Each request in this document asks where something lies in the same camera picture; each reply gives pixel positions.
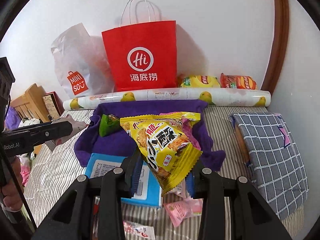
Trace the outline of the person's left hand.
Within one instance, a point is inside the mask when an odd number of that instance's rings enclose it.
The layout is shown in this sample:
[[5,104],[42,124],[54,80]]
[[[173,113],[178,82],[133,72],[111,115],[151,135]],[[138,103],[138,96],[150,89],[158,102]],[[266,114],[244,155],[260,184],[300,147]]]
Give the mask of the person's left hand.
[[[11,166],[12,166],[12,169],[14,171],[14,174],[17,178],[17,181],[19,183],[21,190],[24,191],[24,189],[22,187],[23,178],[21,175],[20,159],[18,157],[15,157],[15,160],[11,164]],[[7,183],[7,185],[2,187],[2,192],[4,194],[4,198],[3,198],[4,205],[6,207],[10,208],[12,211],[19,211],[23,205],[23,202],[20,198],[20,195],[19,195],[17,188],[16,188],[12,179],[10,179],[10,181]]]

